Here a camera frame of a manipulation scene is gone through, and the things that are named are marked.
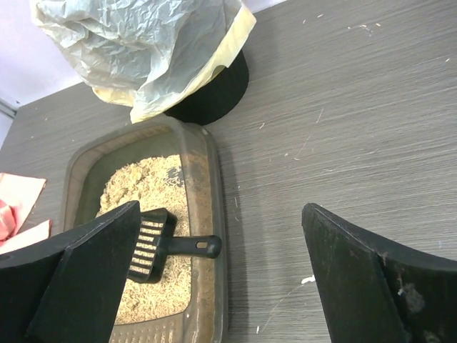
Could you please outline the black slotted litter scoop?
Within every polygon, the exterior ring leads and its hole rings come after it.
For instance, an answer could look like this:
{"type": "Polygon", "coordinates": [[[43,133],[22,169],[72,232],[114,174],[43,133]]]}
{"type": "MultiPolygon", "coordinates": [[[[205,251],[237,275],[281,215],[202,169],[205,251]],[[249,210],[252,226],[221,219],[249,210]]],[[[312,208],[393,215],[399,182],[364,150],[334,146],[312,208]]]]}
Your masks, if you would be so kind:
{"type": "Polygon", "coordinates": [[[141,225],[128,271],[128,279],[139,284],[156,284],[169,256],[184,255],[215,259],[222,250],[216,235],[176,237],[178,219],[165,208],[141,213],[141,225]]]}

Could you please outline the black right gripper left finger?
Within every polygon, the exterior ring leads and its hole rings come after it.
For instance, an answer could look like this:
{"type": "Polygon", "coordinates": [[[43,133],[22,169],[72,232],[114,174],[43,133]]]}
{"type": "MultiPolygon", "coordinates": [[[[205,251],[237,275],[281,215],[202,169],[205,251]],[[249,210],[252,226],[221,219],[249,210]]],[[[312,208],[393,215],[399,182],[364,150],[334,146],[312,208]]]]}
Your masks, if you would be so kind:
{"type": "Polygon", "coordinates": [[[1,255],[2,342],[108,342],[139,235],[138,201],[1,255]]]}

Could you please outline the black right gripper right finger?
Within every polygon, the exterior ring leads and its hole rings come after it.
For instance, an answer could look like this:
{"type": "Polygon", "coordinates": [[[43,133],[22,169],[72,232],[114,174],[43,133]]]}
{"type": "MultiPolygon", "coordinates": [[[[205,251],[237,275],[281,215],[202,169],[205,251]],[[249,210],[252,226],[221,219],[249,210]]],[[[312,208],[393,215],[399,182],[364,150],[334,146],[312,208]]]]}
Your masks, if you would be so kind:
{"type": "Polygon", "coordinates": [[[332,342],[456,341],[456,261],[314,203],[301,224],[332,342]]]}

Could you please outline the grey plastic litter box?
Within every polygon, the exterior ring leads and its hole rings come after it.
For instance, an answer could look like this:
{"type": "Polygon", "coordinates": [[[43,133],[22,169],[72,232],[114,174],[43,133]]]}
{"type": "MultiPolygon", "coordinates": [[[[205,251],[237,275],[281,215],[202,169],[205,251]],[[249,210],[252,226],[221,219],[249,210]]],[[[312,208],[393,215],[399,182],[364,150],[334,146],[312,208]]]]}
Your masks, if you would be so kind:
{"type": "MultiPolygon", "coordinates": [[[[105,183],[117,169],[142,159],[179,155],[173,171],[186,191],[191,236],[226,238],[215,142],[196,124],[158,116],[100,136],[82,146],[66,170],[60,224],[64,231],[92,220],[105,183]]],[[[222,342],[228,326],[227,253],[191,260],[186,310],[163,319],[116,325],[111,342],[222,342]]]]}

